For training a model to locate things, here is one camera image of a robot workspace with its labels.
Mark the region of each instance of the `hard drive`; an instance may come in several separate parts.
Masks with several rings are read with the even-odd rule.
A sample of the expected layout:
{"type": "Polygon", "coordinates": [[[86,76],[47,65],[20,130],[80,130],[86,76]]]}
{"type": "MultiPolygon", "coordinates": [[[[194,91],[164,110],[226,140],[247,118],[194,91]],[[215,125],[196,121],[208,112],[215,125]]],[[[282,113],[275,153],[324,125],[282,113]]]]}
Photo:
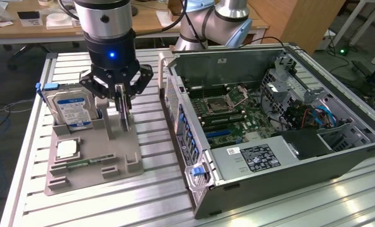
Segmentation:
{"type": "Polygon", "coordinates": [[[55,118],[56,125],[67,124],[71,131],[92,127],[99,118],[92,92],[80,84],[46,84],[43,97],[55,118]]]}

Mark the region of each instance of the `motherboard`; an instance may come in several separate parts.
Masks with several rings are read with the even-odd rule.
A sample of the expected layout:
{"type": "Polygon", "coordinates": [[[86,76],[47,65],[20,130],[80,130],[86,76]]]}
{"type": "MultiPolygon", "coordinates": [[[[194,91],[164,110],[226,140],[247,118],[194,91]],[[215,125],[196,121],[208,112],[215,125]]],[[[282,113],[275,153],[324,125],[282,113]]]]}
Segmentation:
{"type": "Polygon", "coordinates": [[[246,84],[195,89],[190,97],[212,149],[270,138],[276,132],[258,103],[259,93],[246,84]]]}

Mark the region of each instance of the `gray robot arm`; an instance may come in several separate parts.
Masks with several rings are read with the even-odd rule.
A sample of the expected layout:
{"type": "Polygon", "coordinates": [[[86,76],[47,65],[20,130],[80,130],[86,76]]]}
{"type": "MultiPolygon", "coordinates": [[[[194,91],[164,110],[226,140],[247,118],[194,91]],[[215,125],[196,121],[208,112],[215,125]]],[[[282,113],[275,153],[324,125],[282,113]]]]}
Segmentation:
{"type": "MultiPolygon", "coordinates": [[[[247,0],[222,0],[216,5],[214,0],[190,0],[187,15],[196,30],[203,45],[208,41],[236,48],[242,44],[251,28],[247,0]]],[[[187,17],[182,20],[180,37],[175,46],[176,51],[200,50],[187,17]]]]}

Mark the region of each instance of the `blue latch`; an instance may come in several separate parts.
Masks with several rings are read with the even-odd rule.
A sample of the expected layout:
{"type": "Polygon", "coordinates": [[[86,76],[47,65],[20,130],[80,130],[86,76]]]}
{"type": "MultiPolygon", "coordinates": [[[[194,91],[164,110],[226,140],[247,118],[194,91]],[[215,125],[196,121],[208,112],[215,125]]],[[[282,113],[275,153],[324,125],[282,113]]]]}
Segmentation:
{"type": "Polygon", "coordinates": [[[36,93],[40,95],[43,101],[46,102],[43,93],[42,93],[42,84],[40,83],[36,83],[36,93]]]}
{"type": "Polygon", "coordinates": [[[202,166],[192,169],[192,175],[194,176],[202,176],[204,174],[206,174],[206,170],[202,166]]]}
{"type": "Polygon", "coordinates": [[[182,120],[183,120],[183,117],[184,117],[184,114],[182,113],[180,114],[180,117],[179,117],[179,121],[182,122],[182,120]]]}
{"type": "Polygon", "coordinates": [[[44,90],[46,91],[50,91],[50,90],[58,90],[59,89],[59,83],[47,83],[44,85],[44,90]]]}

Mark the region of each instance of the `blue tab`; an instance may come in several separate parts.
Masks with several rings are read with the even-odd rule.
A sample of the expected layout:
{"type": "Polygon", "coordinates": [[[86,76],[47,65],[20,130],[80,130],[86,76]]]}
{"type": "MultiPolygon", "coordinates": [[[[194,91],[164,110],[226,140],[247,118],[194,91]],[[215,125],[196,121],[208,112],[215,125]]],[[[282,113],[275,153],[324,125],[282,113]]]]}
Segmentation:
{"type": "Polygon", "coordinates": [[[50,91],[50,90],[58,90],[59,89],[59,83],[47,83],[44,85],[44,90],[46,91],[50,91]]]}
{"type": "Polygon", "coordinates": [[[192,175],[194,176],[202,176],[204,174],[206,174],[206,170],[202,166],[192,169],[192,175]]]}
{"type": "Polygon", "coordinates": [[[251,23],[252,23],[252,19],[250,18],[242,23],[240,28],[236,30],[235,34],[230,38],[226,47],[238,48],[240,46],[246,36],[250,33],[251,23]]]}
{"type": "Polygon", "coordinates": [[[40,95],[43,101],[46,102],[44,97],[43,97],[43,93],[42,93],[42,84],[40,84],[40,83],[36,83],[36,86],[35,86],[35,87],[36,87],[36,93],[38,93],[38,95],[40,95]]]}
{"type": "Polygon", "coordinates": [[[195,12],[215,5],[214,0],[188,0],[186,12],[195,12]]]}

